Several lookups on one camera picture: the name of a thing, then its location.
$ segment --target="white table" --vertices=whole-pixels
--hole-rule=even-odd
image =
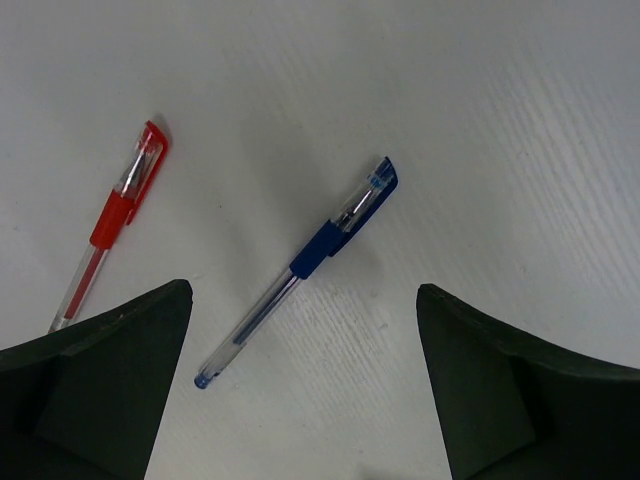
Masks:
[[[0,347],[46,331],[161,113],[173,150],[83,311],[193,285],[147,477],[448,478],[421,283],[640,367],[639,18],[633,0],[6,0]],[[384,154],[389,202],[195,389]]]

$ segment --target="blue pen clip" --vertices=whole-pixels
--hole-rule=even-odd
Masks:
[[[291,262],[293,274],[309,278],[327,256],[333,257],[349,243],[397,186],[396,170],[385,158]]]

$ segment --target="transparent pen cap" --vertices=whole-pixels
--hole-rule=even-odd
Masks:
[[[367,179],[342,204],[331,222],[343,232],[350,232],[376,204],[376,200],[395,178],[395,170],[388,159],[385,159],[371,172]]]

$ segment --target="red pen cap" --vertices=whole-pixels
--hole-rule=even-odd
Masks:
[[[135,197],[130,197],[121,193],[118,186],[111,191],[89,239],[93,246],[105,250],[110,249],[118,238],[122,227],[131,224],[158,175],[158,170],[168,151],[167,137],[153,122],[148,121],[134,149],[134,159],[144,154],[147,162],[142,172],[143,178],[137,189],[137,194]]]

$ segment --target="pen cap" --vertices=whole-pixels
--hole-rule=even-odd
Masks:
[[[331,218],[331,223],[345,235],[329,256],[333,257],[358,233],[397,186],[396,170],[386,157]]]
[[[151,120],[147,121],[133,151],[134,162],[143,156],[144,169],[139,172],[139,174],[142,175],[142,178],[139,180],[140,187],[134,198],[133,208],[129,212],[126,225],[129,225],[133,221],[140,205],[149,192],[149,188],[151,188],[153,181],[158,175],[158,170],[162,166],[168,151],[169,142],[167,141],[167,137],[155,123]]]

